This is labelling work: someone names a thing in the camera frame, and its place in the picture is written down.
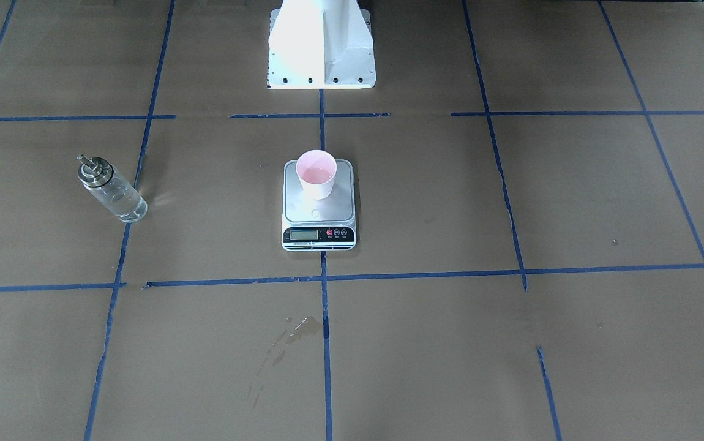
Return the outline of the clear glass sauce bottle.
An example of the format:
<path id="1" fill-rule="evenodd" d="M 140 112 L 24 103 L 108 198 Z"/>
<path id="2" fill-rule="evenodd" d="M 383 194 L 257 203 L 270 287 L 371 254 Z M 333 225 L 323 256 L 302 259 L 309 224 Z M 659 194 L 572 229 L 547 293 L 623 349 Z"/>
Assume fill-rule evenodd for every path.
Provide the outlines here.
<path id="1" fill-rule="evenodd" d="M 110 213 L 124 223 L 134 223 L 145 217 L 146 200 L 128 179 L 107 160 L 79 154 L 76 160 L 78 179 Z"/>

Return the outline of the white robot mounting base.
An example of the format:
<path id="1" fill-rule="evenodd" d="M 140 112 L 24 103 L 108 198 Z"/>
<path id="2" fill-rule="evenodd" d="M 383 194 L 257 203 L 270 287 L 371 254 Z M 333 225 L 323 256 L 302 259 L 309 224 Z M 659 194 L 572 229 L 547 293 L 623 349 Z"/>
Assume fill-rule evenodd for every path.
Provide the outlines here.
<path id="1" fill-rule="evenodd" d="M 269 31 L 269 89 L 369 89 L 377 83 L 371 14 L 358 1 L 284 1 L 270 13 Z"/>

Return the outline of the digital kitchen scale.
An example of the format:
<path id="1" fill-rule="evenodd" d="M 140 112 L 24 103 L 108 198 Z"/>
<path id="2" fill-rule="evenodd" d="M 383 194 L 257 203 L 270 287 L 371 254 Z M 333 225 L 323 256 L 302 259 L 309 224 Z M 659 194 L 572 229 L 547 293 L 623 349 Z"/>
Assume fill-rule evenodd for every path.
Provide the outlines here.
<path id="1" fill-rule="evenodd" d="M 282 195 L 282 248 L 290 252 L 347 251 L 358 243 L 354 167 L 336 161 L 336 176 L 324 199 L 304 195 L 296 160 L 285 164 Z"/>

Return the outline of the pink paper cup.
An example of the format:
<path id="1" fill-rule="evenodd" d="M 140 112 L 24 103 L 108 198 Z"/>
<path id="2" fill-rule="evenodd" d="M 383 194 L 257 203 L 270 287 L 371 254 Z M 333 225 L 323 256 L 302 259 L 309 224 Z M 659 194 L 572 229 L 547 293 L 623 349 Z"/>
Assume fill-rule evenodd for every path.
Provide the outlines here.
<path id="1" fill-rule="evenodd" d="M 296 161 L 296 175 L 309 199 L 327 198 L 332 192 L 336 172 L 336 159 L 327 151 L 310 150 Z"/>

